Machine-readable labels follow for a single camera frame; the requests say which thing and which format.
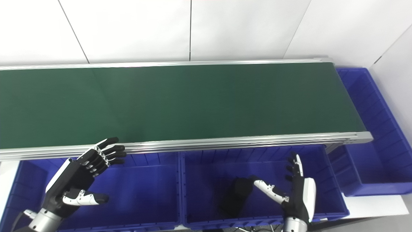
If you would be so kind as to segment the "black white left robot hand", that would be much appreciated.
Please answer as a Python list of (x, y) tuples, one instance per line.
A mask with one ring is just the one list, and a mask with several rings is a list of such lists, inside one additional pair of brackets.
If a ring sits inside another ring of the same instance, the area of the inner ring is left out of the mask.
[(119, 138), (107, 138), (76, 159), (68, 158), (46, 186), (42, 209), (68, 218), (81, 206), (108, 202), (106, 194), (89, 191), (95, 178), (111, 165), (124, 164), (127, 153)]

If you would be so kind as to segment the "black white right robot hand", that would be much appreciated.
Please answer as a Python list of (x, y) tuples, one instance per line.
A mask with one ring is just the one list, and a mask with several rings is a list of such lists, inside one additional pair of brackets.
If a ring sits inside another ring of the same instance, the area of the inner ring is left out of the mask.
[(256, 175), (249, 176), (249, 179), (256, 188), (281, 205), (286, 218), (300, 220), (307, 225), (314, 217), (315, 180), (304, 176), (303, 164), (296, 152), (292, 151), (287, 161), (289, 165), (286, 166), (288, 173), (285, 175), (285, 180), (291, 184), (289, 194)]

